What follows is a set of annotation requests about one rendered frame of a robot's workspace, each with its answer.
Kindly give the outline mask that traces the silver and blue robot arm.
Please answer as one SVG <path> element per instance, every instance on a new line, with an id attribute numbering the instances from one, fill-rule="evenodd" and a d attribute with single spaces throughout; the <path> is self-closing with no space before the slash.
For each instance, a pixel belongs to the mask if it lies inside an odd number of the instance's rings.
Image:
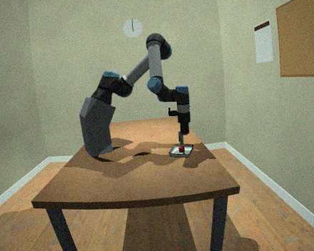
<path id="1" fill-rule="evenodd" d="M 132 93 L 134 83 L 149 69 L 150 80 L 147 83 L 147 87 L 152 93 L 157 95 L 160 102 L 177 102 L 179 106 L 190 104 L 187 86 L 176 86 L 176 89 L 170 90 L 163 84 L 161 60 L 168 59 L 171 56 L 171 45 L 162 35 L 151 34 L 146 39 L 146 48 L 148 49 L 148 55 L 126 76 L 119 78 L 120 75 L 118 73 L 104 71 L 98 88 L 91 98 L 111 105 L 113 92 L 118 96 L 120 95 L 120 97 L 128 97 Z"/>

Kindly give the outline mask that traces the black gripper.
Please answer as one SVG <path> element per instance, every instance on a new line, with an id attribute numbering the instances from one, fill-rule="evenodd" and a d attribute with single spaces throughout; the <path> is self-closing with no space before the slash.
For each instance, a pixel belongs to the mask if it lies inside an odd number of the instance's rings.
<path id="1" fill-rule="evenodd" d="M 168 108 L 168 115 L 169 116 L 178 116 L 178 122 L 181 124 L 181 131 L 178 132 L 178 139 L 180 142 L 180 145 L 183 144 L 183 136 L 189 134 L 189 122 L 191 122 L 191 116 L 190 116 L 190 104 L 185 106 L 179 106 L 177 105 L 177 111 L 171 111 L 170 108 Z M 171 113 L 175 112 L 175 113 Z"/>

